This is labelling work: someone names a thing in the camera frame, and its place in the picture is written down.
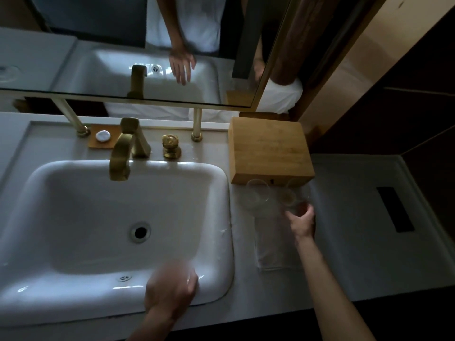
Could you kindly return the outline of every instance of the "sink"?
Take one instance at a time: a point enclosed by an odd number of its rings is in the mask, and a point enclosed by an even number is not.
[[[176,102],[220,104],[218,73],[210,60],[197,57],[186,86],[177,84],[169,57],[122,46],[86,47],[80,42],[52,87],[54,92],[126,98],[134,64],[147,67],[144,98]]]
[[[221,298],[233,279],[229,188],[200,163],[131,161],[126,182],[109,160],[56,161],[27,180],[0,240],[0,325],[144,311],[149,276],[187,259],[192,304]]]

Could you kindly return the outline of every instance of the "wooden box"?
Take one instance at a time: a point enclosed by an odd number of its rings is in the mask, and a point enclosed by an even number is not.
[[[231,183],[259,178],[269,185],[303,185],[314,178],[305,135],[298,122],[233,117],[229,126]]]

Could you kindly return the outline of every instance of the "mirror frame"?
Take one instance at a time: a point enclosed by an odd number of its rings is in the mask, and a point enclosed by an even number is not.
[[[66,94],[66,93],[53,93],[53,92],[37,92],[27,90],[2,90],[0,94],[7,94],[13,97],[41,97],[41,98],[61,98],[61,99],[73,99],[73,100],[87,100],[94,102],[112,102],[112,103],[128,103],[128,104],[143,104],[143,105],[159,105],[159,106],[176,106],[176,107],[190,107],[190,108],[206,108],[213,110],[229,110],[229,111],[246,111],[255,112],[258,108],[259,101],[261,100],[262,94],[264,93],[265,86],[269,80],[272,68],[275,66],[275,62],[278,58],[280,49],[287,37],[287,33],[291,27],[291,24],[296,15],[298,5],[302,0],[289,0],[286,12],[281,21],[278,29],[277,36],[272,46],[269,58],[267,60],[264,73],[261,80],[259,81],[258,88],[253,98],[251,106],[234,106],[234,105],[220,105],[220,104],[207,104],[207,103],[185,103],[175,101],[160,101],[160,100],[144,100],[144,99],[128,99],[128,98],[114,98],[114,97],[98,97],[93,95],[84,94]]]

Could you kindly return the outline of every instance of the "mirror support post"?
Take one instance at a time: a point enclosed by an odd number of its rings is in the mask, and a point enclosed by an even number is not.
[[[76,113],[65,99],[52,98],[52,101],[57,106],[57,108],[59,108],[61,113],[64,114],[65,117],[70,121],[71,125],[76,128],[78,137],[85,138],[90,135],[90,129],[82,124],[79,117],[77,117]]]
[[[193,109],[193,132],[191,134],[191,140],[194,142],[202,141],[201,123],[202,123],[202,108]]]

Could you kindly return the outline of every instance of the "gold faucet knob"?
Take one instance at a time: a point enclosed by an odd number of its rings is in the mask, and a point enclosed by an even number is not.
[[[182,155],[182,150],[178,146],[177,135],[164,135],[163,141],[163,155],[168,159],[178,159]]]

